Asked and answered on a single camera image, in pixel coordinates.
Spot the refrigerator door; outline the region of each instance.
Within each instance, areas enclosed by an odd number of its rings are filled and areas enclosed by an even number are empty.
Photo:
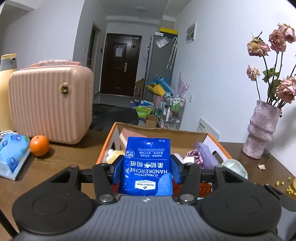
[[[169,84],[171,82],[173,73],[173,68],[170,69],[171,63],[168,69],[166,67],[168,65],[175,40],[167,38],[169,43],[162,48],[159,48],[156,42],[158,42],[161,38],[162,37],[160,36],[152,36],[145,83],[149,83],[157,77],[168,79]],[[144,100],[153,101],[153,94],[147,87],[145,87],[144,90]]]

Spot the doorway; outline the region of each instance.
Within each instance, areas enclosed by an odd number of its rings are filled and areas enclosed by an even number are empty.
[[[94,77],[96,75],[96,60],[99,50],[100,37],[101,31],[95,25],[93,25],[89,39],[89,50],[87,52],[86,67],[92,70]]]
[[[107,34],[100,93],[133,96],[142,36]]]

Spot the orange fruit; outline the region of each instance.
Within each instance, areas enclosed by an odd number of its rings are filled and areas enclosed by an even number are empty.
[[[30,150],[35,156],[44,156],[49,151],[48,138],[42,135],[34,136],[30,141]]]

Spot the light blue package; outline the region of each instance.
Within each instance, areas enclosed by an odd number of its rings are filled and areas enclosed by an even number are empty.
[[[15,180],[30,153],[30,139],[19,134],[6,134],[0,143],[0,176]]]
[[[173,194],[169,139],[128,138],[118,193],[135,196]]]

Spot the floor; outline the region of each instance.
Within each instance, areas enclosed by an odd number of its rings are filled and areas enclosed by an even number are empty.
[[[115,105],[119,107],[130,107],[131,101],[133,100],[132,96],[119,96],[111,94],[95,94],[94,103]]]

